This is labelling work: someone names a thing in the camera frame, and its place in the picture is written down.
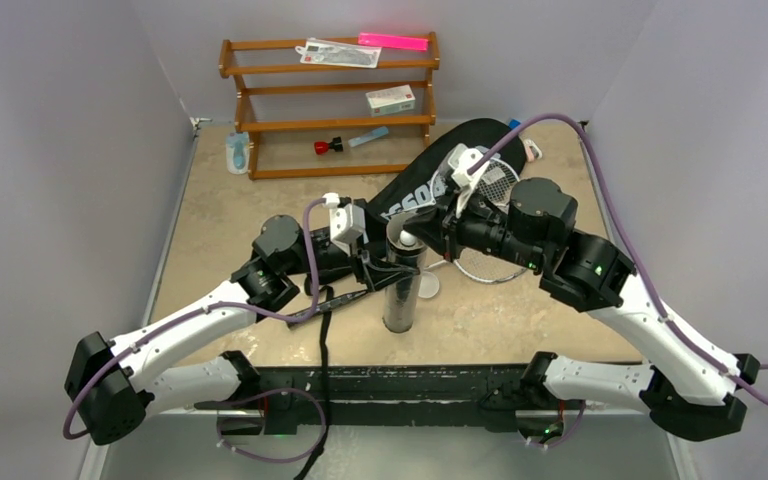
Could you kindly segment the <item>black shuttlecock tube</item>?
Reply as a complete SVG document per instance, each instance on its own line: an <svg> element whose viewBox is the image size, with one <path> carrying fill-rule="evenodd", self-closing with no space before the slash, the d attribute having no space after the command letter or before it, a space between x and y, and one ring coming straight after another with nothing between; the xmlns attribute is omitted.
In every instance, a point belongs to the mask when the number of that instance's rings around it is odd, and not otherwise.
<svg viewBox="0 0 768 480"><path fill-rule="evenodd" d="M393 216L386 227L386 260L397 267L396 280L388 285L382 320L393 333L404 333L413 326L419 292L420 274L427 246L406 232L405 222L412 213Z"/></svg>

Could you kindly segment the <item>white feather shuttlecock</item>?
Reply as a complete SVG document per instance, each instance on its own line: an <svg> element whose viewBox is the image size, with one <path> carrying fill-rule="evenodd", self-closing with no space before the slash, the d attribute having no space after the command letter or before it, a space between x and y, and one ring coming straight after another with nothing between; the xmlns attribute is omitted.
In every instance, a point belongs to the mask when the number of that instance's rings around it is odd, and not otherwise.
<svg viewBox="0 0 768 480"><path fill-rule="evenodd" d="M399 234L399 245L404 250L415 250L419 247L420 241L416 236L402 230Z"/></svg>

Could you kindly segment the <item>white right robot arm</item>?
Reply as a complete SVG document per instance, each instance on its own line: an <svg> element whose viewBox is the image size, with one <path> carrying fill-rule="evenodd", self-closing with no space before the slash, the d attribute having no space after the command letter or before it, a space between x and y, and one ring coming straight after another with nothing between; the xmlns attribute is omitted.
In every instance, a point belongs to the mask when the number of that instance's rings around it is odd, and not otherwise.
<svg viewBox="0 0 768 480"><path fill-rule="evenodd" d="M444 196L409 214L403 228L450 261L470 249L530 270L553 300L601 322L643 356L620 365L537 353L520 381L529 404L615 405L694 442L740 431L747 408L736 393L756 381L759 361L717 347L658 304L620 248L576 228L577 209L554 181L534 177L512 187L506 209L478 197L459 206Z"/></svg>

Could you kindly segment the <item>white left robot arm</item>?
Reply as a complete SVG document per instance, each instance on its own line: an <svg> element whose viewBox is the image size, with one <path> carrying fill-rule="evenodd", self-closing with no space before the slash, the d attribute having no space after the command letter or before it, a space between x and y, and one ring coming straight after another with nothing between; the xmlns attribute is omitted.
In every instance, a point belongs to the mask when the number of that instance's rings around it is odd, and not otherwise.
<svg viewBox="0 0 768 480"><path fill-rule="evenodd" d="M65 380L71 405L68 440L116 442L148 417L185 405L252 405L257 372L239 351L193 368L176 364L201 347L265 319L297 325L326 313L321 289L337 269L371 292L413 280L420 270L392 260L367 233L366 207L328 193L301 219L275 215L252 242L251 257L229 278L178 312L112 339L94 332L78 341Z"/></svg>

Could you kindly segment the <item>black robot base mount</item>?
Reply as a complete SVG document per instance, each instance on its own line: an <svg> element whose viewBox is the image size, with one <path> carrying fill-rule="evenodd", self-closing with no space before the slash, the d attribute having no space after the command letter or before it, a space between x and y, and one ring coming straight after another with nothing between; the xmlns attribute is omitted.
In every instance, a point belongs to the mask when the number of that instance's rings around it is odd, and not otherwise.
<svg viewBox="0 0 768 480"><path fill-rule="evenodd" d="M526 363L261 367L220 411L261 410L267 434L333 426L477 427L540 436L577 402L530 384Z"/></svg>

